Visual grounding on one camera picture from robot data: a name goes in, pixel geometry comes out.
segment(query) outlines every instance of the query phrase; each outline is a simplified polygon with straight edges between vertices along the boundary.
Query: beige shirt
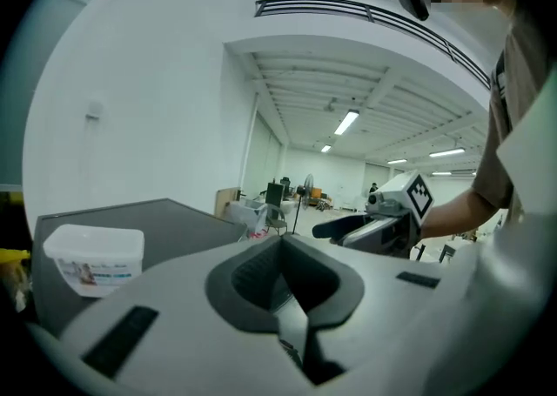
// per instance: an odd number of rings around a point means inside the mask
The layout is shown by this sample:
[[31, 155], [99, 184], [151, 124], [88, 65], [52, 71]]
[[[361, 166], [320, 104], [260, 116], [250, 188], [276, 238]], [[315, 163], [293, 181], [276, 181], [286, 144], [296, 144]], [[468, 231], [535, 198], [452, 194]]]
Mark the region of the beige shirt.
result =
[[503, 57], [503, 72], [492, 73], [486, 148], [472, 188], [498, 209], [509, 209], [507, 221], [514, 221], [522, 213], [520, 201], [495, 152], [537, 98], [549, 71], [547, 46], [524, 10], [514, 16]]

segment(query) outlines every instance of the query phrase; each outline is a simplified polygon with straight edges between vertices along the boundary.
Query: container label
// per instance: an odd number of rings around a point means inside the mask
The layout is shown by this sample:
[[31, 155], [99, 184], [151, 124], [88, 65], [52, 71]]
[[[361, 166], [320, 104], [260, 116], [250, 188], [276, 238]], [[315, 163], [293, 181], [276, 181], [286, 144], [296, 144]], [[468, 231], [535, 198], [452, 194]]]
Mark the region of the container label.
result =
[[122, 263], [78, 263], [57, 260], [60, 272], [73, 285], [120, 286], [131, 280], [131, 268]]

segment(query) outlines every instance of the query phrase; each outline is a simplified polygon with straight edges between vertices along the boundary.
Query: fluorescent light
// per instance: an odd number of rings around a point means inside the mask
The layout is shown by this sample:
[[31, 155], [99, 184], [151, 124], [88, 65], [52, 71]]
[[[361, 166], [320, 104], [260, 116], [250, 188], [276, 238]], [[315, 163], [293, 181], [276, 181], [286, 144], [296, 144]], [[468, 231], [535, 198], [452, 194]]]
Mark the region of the fluorescent light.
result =
[[356, 120], [356, 117], [358, 116], [359, 116], [359, 112], [354, 110], [348, 111], [346, 117], [340, 123], [339, 128], [337, 128], [337, 130], [334, 131], [334, 134], [341, 135], [342, 133], [344, 133], [346, 129], [352, 124], [352, 122]]
[[436, 158], [439, 156], [448, 156], [448, 155], [456, 155], [457, 153], [464, 153], [464, 149], [452, 149], [452, 150], [445, 150], [445, 151], [437, 151], [436, 153], [430, 153], [430, 158]]

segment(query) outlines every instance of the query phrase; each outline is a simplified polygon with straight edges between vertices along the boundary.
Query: yellow object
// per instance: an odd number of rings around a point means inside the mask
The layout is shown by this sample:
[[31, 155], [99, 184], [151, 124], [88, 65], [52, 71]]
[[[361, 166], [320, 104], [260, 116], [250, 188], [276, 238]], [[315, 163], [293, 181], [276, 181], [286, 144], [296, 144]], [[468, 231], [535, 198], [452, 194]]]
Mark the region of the yellow object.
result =
[[20, 191], [11, 191], [10, 202], [13, 205], [23, 205], [23, 194]]
[[30, 258], [29, 251], [16, 251], [15, 249], [0, 249], [0, 265], [21, 261]]

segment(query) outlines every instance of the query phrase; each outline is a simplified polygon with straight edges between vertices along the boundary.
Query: desk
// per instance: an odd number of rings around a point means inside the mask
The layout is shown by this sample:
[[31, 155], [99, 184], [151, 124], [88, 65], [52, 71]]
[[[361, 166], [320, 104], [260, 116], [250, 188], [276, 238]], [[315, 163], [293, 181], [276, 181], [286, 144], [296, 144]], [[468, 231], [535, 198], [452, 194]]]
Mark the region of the desk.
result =
[[450, 241], [446, 241], [445, 245], [443, 246], [443, 251], [439, 257], [439, 262], [443, 263], [443, 258], [447, 255], [448, 257], [452, 257], [454, 253], [460, 249], [462, 246], [471, 245], [472, 241], [468, 241], [466, 239], [454, 239]]
[[298, 205], [298, 200], [293, 200], [293, 201], [283, 200], [280, 202], [280, 209], [285, 215], [288, 215], [293, 209], [296, 208], [296, 205]]
[[171, 199], [39, 217], [31, 254], [33, 299], [40, 324], [56, 337], [97, 301], [76, 294], [60, 276], [54, 261], [44, 254], [43, 242], [60, 225], [67, 224], [139, 229], [145, 239], [144, 271], [171, 258], [235, 243], [246, 231], [245, 225], [215, 218]]

